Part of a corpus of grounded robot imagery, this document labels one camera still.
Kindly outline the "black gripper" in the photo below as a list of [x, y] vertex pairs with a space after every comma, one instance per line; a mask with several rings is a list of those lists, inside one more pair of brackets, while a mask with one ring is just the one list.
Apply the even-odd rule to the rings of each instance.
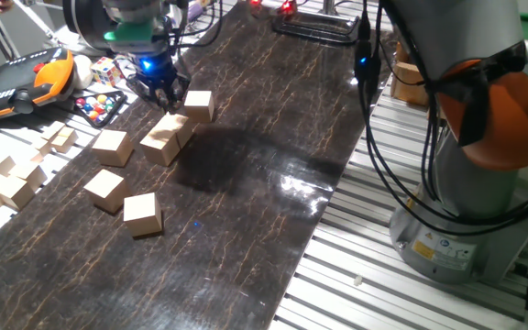
[[134, 66], [134, 73], [126, 78], [127, 87], [139, 98], [154, 104], [162, 111], [167, 110], [164, 99], [156, 92], [168, 92], [168, 109], [181, 106], [191, 84], [191, 78], [178, 75], [173, 63], [176, 48], [170, 43], [129, 43], [126, 56]]

